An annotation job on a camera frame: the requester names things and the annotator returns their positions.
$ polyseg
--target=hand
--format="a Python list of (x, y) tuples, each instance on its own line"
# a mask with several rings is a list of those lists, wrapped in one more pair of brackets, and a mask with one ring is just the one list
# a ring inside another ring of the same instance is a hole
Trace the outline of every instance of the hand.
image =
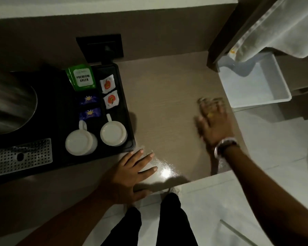
[(215, 147), (222, 139), (234, 137), (222, 99), (201, 100), (200, 111), (196, 125), (207, 146)]
[(143, 152), (144, 150), (141, 149), (135, 154), (134, 152), (127, 153), (103, 175), (96, 191), (111, 204), (131, 204), (151, 194), (150, 190), (133, 191), (135, 184), (157, 171), (157, 167), (152, 167), (139, 173), (154, 156), (151, 153), (139, 160)]

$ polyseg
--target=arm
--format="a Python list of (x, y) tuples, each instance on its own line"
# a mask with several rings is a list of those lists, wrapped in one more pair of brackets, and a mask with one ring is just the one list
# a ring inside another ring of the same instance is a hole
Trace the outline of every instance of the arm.
[[(201, 103), (199, 133), (208, 148), (233, 137), (221, 103)], [(238, 146), (229, 146), (223, 156), (240, 182), (249, 205), (274, 245), (308, 245), (308, 209), (267, 176)]]
[(113, 204), (133, 203), (151, 194), (149, 190), (133, 192), (136, 183), (157, 171), (157, 167), (152, 167), (139, 173), (154, 156), (149, 154), (139, 160), (142, 154), (142, 149), (135, 154), (127, 153), (117, 165), (104, 174), (93, 193), (37, 228), (17, 245), (83, 245)]

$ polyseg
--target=white mug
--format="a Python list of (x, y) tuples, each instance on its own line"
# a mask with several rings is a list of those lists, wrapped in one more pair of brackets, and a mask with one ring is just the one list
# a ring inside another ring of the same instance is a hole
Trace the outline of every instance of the white mug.
[(65, 148), (70, 154), (80, 156), (94, 152), (97, 144), (97, 138), (87, 131), (86, 122), (81, 120), (79, 121), (79, 129), (74, 130), (67, 136)]
[(101, 140), (109, 146), (117, 147), (125, 143), (128, 134), (124, 125), (118, 121), (112, 121), (111, 115), (106, 115), (108, 122), (100, 131)]

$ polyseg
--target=drip tray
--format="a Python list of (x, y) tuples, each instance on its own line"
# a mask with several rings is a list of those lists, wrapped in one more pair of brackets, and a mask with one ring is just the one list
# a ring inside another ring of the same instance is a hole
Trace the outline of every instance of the drip tray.
[(53, 162), (51, 139), (0, 149), (0, 175)]

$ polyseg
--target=black pants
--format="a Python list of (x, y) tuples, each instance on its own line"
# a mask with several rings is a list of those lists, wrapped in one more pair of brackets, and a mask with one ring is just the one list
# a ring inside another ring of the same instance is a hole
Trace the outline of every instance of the black pants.
[[(174, 193), (169, 193), (162, 201), (156, 246), (197, 246), (187, 215), (180, 206), (179, 198)], [(137, 208), (131, 207), (124, 218), (111, 230), (102, 246), (136, 246), (141, 225), (140, 212)]]

